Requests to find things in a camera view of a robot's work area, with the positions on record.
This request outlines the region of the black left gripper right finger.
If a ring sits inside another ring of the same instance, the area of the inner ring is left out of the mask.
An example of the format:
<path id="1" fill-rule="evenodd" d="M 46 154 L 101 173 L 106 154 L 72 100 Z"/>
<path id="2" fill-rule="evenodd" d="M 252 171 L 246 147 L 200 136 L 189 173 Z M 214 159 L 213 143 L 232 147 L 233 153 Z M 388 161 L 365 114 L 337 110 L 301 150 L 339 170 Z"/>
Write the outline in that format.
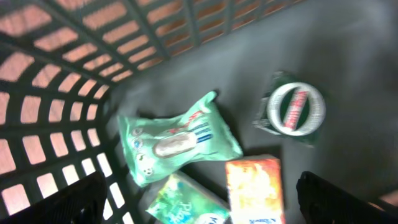
<path id="1" fill-rule="evenodd" d="M 307 223 L 397 224 L 397 208 L 364 202 L 312 172 L 302 172 L 296 189 Z"/>

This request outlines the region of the mint green snack pouch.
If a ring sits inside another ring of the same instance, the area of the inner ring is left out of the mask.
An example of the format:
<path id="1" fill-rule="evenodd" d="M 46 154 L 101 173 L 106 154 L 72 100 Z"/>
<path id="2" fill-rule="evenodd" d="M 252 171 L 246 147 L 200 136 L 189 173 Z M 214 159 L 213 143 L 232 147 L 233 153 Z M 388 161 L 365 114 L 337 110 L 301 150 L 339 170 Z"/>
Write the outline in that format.
<path id="1" fill-rule="evenodd" d="M 243 150 L 214 102 L 215 91 L 173 118 L 118 116 L 124 158 L 135 183 L 145 187 L 186 164 L 230 161 Z"/>

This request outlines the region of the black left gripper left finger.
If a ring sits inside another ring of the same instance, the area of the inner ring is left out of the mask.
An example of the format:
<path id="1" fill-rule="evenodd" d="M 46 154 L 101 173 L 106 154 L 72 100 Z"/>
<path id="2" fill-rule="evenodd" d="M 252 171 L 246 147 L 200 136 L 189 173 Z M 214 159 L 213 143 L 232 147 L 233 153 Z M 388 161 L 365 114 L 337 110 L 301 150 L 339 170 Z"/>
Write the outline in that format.
<path id="1" fill-rule="evenodd" d="M 1 224 L 100 224 L 107 198 L 104 175 L 98 171 L 1 220 Z"/>

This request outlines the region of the orange tissue pack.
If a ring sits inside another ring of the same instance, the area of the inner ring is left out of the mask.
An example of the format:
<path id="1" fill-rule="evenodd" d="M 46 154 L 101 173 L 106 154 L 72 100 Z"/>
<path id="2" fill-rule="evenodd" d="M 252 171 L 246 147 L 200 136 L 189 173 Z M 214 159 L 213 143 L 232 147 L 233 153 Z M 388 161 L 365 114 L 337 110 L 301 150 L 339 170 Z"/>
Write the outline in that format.
<path id="1" fill-rule="evenodd" d="M 225 164 L 230 216 L 234 224 L 284 224 L 280 160 L 271 155 Z"/>

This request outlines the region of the green tissue pack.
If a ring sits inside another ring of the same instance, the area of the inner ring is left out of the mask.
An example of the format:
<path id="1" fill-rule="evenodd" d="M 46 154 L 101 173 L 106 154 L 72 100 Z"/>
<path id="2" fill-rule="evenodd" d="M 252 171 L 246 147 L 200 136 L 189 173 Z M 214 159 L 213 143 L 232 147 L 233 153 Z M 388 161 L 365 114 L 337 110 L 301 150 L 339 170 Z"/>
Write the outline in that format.
<path id="1" fill-rule="evenodd" d="M 146 210 L 165 224 L 224 224 L 226 202 L 182 172 L 170 175 Z"/>

